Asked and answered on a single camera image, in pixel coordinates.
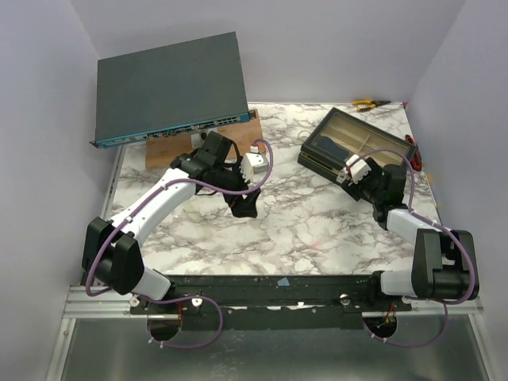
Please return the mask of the black compartment box with lid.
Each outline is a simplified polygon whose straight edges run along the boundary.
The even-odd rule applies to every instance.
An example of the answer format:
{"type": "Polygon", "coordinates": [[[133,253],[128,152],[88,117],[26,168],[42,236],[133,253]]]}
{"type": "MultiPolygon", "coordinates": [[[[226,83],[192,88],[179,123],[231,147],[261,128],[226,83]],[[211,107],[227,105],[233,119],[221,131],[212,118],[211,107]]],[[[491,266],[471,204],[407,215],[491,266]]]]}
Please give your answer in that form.
{"type": "Polygon", "coordinates": [[[298,163],[335,183],[352,198],[349,182],[340,183],[337,180],[347,160],[339,160],[320,149],[317,146],[320,137],[329,137],[347,149],[347,160],[353,154],[364,155],[374,159],[381,167],[396,164],[404,168],[406,165],[400,156],[412,160],[416,152],[414,144],[333,107],[302,144],[298,163]]]}

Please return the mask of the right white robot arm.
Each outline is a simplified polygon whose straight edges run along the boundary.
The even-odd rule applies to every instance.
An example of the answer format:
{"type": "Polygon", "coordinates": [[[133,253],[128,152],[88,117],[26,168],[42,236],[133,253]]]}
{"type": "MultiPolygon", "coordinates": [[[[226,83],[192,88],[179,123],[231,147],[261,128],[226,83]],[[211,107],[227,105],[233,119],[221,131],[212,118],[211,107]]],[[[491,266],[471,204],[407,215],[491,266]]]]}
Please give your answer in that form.
{"type": "Polygon", "coordinates": [[[371,157],[346,162],[346,189],[372,205],[378,225],[414,246],[409,270],[383,271],[365,291],[367,305],[385,310],[395,296],[449,304],[473,300],[479,293],[474,241],[468,231],[449,230],[417,214],[403,201],[406,169],[379,166],[371,157]]]}

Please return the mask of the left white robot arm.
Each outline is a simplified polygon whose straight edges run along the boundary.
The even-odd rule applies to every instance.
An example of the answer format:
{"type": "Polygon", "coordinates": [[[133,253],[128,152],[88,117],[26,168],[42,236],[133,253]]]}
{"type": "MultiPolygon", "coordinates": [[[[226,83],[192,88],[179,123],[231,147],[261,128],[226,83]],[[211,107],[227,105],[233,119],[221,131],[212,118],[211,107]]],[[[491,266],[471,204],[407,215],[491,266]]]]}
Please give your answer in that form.
{"type": "Polygon", "coordinates": [[[175,157],[162,178],[131,206],[108,220],[91,221],[82,261],[87,295],[96,296],[91,288],[98,280],[107,291],[138,294],[156,312],[170,312],[176,302],[171,280],[144,265],[140,252],[144,242],[171,212],[203,188],[222,194],[234,217],[255,218],[261,185],[249,182],[254,175],[271,174],[273,152],[259,151],[266,143],[263,138],[255,140],[250,152],[237,153],[235,162],[229,163],[229,151],[237,150],[237,144],[211,132],[201,147],[175,157]]]}

